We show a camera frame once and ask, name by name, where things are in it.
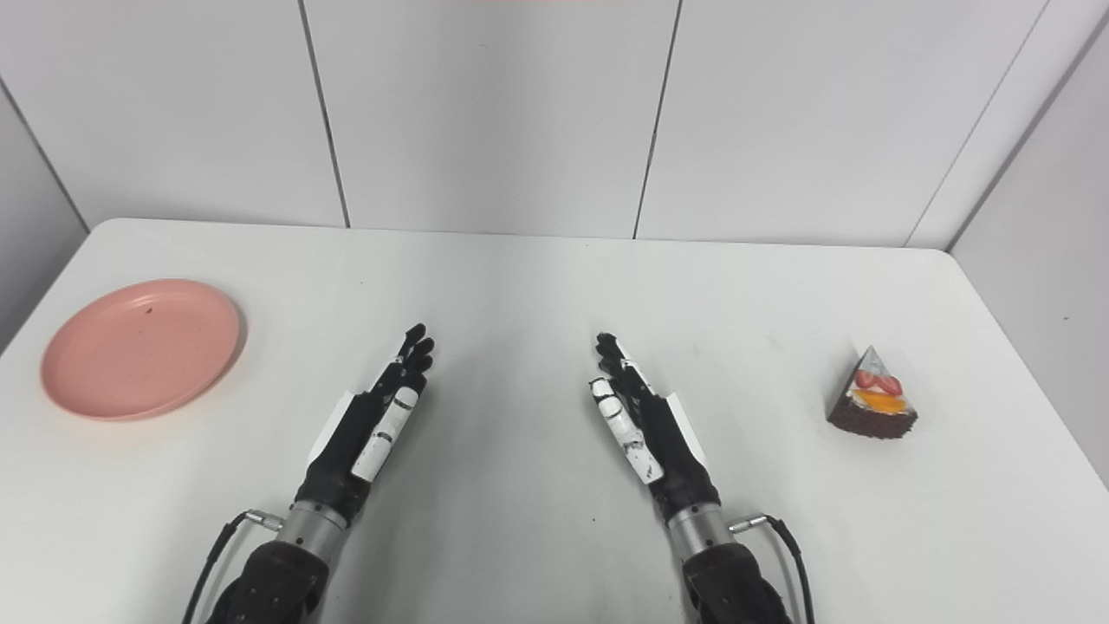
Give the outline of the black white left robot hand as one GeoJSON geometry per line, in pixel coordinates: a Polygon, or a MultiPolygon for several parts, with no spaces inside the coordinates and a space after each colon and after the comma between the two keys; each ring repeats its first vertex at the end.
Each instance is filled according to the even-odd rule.
{"type": "Polygon", "coordinates": [[[354,393],[340,418],[314,453],[295,502],[328,509],[350,524],[362,513],[405,423],[427,387],[433,365],[433,338],[426,325],[413,325],[401,347],[367,391],[354,393]]]}

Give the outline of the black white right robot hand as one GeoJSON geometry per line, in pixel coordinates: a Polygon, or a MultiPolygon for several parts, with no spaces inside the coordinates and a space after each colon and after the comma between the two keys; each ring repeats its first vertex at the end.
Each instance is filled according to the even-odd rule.
{"type": "Polygon", "coordinates": [[[658,513],[670,521],[681,510],[720,504],[718,488],[694,456],[678,423],[676,412],[657,393],[611,333],[596,336],[599,378],[589,388],[607,429],[648,487],[658,513]]]}

